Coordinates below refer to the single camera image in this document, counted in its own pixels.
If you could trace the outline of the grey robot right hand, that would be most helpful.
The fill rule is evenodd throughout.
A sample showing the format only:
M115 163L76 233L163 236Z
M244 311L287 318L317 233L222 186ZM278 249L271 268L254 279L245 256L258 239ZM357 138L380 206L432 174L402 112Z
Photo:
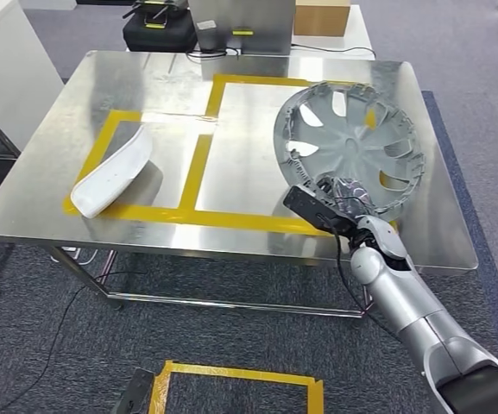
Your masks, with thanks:
M376 216L369 193L355 179L342 179L330 175L320 178L317 185L334 201L338 210L352 218Z

